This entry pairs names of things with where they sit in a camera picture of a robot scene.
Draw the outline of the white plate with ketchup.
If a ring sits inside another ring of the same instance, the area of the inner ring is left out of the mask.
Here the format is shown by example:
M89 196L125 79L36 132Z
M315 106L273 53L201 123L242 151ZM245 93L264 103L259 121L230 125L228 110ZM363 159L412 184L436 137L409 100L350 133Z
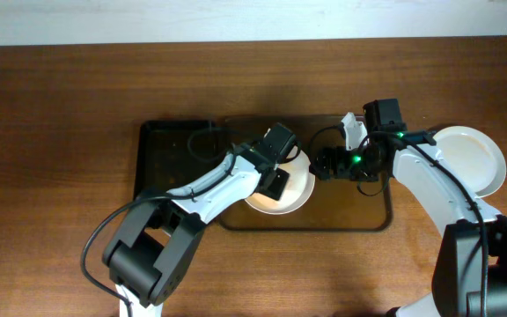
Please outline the white plate with ketchup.
M478 197L494 194L507 174L504 155L486 134L465 126L439 130L434 139L451 169Z

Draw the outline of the white plate front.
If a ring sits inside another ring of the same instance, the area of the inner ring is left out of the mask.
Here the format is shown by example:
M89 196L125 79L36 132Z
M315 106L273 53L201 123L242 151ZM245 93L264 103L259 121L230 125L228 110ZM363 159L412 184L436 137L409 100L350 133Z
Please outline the white plate front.
M255 193L246 199L246 203L255 210L269 215L283 215L300 208L309 199L315 185L315 176L309 172L309 166L308 156L300 151L291 162L278 166L289 174L278 200Z

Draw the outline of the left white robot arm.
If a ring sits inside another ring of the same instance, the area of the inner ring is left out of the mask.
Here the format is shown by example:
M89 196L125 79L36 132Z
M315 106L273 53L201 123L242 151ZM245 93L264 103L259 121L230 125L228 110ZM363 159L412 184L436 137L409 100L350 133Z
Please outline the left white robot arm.
M280 197L289 175L279 166L297 148L295 134L276 124L261 139L233 147L197 180L139 195L102 255L125 314L159 316L186 275L207 225L255 193Z

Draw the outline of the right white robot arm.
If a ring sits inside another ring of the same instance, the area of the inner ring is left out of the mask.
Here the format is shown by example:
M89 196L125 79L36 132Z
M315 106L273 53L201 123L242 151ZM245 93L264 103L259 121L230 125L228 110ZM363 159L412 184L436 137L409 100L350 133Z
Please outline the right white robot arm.
M430 294L388 315L507 316L507 217L452 171L432 133L410 131L396 99L364 105L333 128L345 144L309 150L322 181L395 179L422 205L442 236Z

